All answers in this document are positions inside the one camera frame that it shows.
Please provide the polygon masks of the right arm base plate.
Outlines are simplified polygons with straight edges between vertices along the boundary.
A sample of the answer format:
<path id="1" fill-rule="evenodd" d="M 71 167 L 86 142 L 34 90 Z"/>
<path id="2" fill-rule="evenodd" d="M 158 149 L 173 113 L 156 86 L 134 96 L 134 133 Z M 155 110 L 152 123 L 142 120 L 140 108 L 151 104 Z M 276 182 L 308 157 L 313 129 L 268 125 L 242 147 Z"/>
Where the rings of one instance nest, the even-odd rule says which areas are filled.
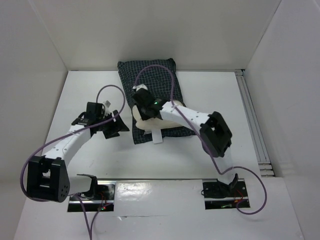
<path id="1" fill-rule="evenodd" d="M 224 210 L 250 208 L 250 200 L 244 179 L 238 179 L 232 188 L 228 188 L 217 179 L 206 179 L 202 181 L 200 194 L 204 198 L 206 210 Z"/>

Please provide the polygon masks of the cream pillow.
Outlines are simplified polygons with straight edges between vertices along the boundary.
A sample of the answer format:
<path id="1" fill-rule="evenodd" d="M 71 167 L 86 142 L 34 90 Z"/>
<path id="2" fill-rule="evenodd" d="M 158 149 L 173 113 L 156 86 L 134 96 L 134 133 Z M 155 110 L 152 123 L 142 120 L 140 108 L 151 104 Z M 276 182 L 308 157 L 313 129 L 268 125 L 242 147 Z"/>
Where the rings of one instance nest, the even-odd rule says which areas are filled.
<path id="1" fill-rule="evenodd" d="M 142 116 L 136 105 L 132 107 L 132 116 L 133 116 L 133 119 L 136 121 L 134 125 L 138 129 L 144 130 L 144 131 L 151 131 L 156 129 L 164 130 L 164 129 L 173 129 L 177 127 L 182 127 L 181 124 L 178 124 L 169 120 L 161 120 L 159 118 L 150 118 L 147 120 L 142 120 Z"/>

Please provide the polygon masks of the dark checked pillowcase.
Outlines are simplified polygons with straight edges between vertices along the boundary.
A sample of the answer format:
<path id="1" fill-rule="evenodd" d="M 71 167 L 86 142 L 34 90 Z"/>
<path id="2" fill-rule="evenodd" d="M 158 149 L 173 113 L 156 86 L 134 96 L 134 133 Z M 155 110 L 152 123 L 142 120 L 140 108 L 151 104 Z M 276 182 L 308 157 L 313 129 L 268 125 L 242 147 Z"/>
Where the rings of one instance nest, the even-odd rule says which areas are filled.
<path id="1" fill-rule="evenodd" d="M 150 65 L 161 65 L 169 69 L 174 76 L 174 100 L 186 106 L 183 95 L 176 75 L 176 63 L 172 58 L 154 59 L 154 60 L 132 60 L 119 61 L 117 63 L 118 75 L 126 96 L 126 101 L 130 109 L 135 106 L 132 98 L 134 94 L 134 82 L 142 69 Z M 138 78 L 138 84 L 144 84 L 155 98 L 171 99 L 171 75 L 161 67 L 151 67 L 141 74 Z M 135 145 L 152 142 L 152 135 L 145 134 L 145 131 L 136 127 L 137 121 L 132 117 L 132 137 Z M 161 130 L 162 137 L 179 138 L 194 136 L 194 131 L 187 127 L 180 126 Z"/>

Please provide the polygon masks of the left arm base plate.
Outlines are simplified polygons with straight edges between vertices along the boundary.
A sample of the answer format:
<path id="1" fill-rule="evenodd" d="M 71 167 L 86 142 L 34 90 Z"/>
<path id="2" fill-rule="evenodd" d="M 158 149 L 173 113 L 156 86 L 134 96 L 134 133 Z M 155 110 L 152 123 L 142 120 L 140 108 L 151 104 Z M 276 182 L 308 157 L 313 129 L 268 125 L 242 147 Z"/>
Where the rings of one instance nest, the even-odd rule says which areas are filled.
<path id="1" fill-rule="evenodd" d="M 115 207 L 115 191 L 115 181 L 99 180 L 94 195 L 88 196 L 88 194 L 78 193 L 78 197 L 71 196 L 68 201 L 67 212 L 82 212 L 80 199 L 86 212 L 93 213 L 98 210 L 101 212 L 113 212 Z"/>

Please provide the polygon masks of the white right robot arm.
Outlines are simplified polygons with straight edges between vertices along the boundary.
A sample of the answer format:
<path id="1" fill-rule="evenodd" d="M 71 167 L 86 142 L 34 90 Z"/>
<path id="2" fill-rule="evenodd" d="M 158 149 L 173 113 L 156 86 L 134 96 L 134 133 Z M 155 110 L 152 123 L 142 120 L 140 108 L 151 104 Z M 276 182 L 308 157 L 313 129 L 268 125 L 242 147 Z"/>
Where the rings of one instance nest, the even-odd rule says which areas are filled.
<path id="1" fill-rule="evenodd" d="M 173 101 L 155 98 L 142 84 L 133 88 L 132 98 L 139 116 L 137 122 L 144 121 L 152 135 L 167 128 L 168 123 L 192 130 L 200 139 L 203 150 L 211 157 L 219 177 L 218 190 L 223 196 L 230 196 L 236 189 L 238 175 L 235 173 L 231 157 L 232 132 L 222 115 L 192 110 Z"/>

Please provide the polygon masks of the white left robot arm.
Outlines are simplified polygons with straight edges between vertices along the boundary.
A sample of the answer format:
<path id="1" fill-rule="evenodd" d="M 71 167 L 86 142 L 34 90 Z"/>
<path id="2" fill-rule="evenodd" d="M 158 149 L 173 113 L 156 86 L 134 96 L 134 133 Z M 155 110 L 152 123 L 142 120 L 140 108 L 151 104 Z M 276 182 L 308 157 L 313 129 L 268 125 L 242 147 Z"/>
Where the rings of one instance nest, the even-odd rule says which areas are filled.
<path id="1" fill-rule="evenodd" d="M 26 196 L 34 201 L 63 202 L 67 196 L 83 196 L 88 200 L 99 193 L 98 179 L 90 174 L 69 178 L 67 167 L 80 148 L 93 135 L 102 132 L 105 139 L 127 132 L 117 110 L 109 111 L 109 102 L 88 102 L 86 110 L 71 124 L 64 138 L 42 156 L 32 156 L 27 164 Z"/>

